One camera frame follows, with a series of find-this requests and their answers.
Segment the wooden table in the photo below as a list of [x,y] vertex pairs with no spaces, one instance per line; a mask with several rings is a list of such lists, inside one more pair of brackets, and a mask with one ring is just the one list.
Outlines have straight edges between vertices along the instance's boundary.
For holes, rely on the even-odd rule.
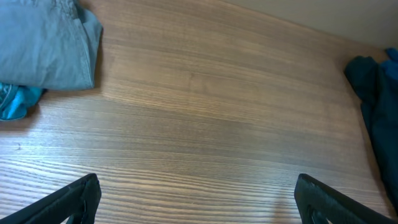
[[97,88],[0,123],[0,217],[90,172],[97,223],[299,223],[299,173],[394,214],[342,72],[381,50],[220,1],[84,5]]

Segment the blue clothing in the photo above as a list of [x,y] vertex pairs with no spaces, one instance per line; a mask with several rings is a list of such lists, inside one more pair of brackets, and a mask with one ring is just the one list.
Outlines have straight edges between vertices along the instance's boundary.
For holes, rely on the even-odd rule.
[[23,118],[38,102],[43,89],[0,83],[0,121]]
[[398,80],[398,51],[395,48],[386,49],[386,53],[390,57],[390,60],[386,60],[381,63],[380,66],[383,68],[386,75]]
[[0,82],[93,88],[101,31],[78,0],[0,0]]

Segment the wood grain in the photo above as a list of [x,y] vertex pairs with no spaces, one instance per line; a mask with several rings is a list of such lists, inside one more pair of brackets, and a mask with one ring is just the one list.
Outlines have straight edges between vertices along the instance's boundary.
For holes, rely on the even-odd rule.
[[97,88],[0,123],[0,218],[95,172],[97,223],[300,223],[307,173],[387,216],[342,69],[384,53],[220,1],[84,1]]

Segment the light blue cloth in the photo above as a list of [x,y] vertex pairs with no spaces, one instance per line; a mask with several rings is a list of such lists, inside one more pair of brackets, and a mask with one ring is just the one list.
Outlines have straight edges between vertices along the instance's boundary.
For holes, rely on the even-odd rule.
[[390,60],[386,60],[381,63],[380,66],[383,68],[386,75],[398,80],[398,51],[395,48],[389,48],[386,49],[386,53],[390,57]]
[[0,120],[23,118],[43,89],[93,88],[101,31],[78,0],[0,0]]
[[38,102],[43,89],[0,83],[0,121],[20,119]]

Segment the white wall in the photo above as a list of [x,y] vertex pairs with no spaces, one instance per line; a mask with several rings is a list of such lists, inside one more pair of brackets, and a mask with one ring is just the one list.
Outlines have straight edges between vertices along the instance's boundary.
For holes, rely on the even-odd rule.
[[398,0],[224,0],[376,47],[398,47]]

